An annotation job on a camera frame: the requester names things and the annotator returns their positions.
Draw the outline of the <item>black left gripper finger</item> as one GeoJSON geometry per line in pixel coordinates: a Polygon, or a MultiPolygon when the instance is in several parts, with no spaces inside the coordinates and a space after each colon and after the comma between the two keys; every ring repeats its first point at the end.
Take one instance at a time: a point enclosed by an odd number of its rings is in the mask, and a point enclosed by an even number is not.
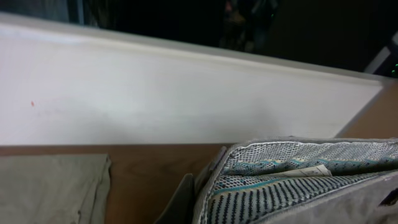
{"type": "Polygon", "coordinates": [[[185,174],[172,198],[155,224],[191,224],[195,204],[195,181],[192,174],[185,174]]]}

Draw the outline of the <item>grey shorts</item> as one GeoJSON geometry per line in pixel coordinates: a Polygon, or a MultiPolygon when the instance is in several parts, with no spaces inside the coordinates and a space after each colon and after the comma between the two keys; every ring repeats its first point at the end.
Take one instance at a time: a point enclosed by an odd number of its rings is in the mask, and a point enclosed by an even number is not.
{"type": "Polygon", "coordinates": [[[396,223],[396,139],[272,138],[223,149],[194,223],[396,223]]]}

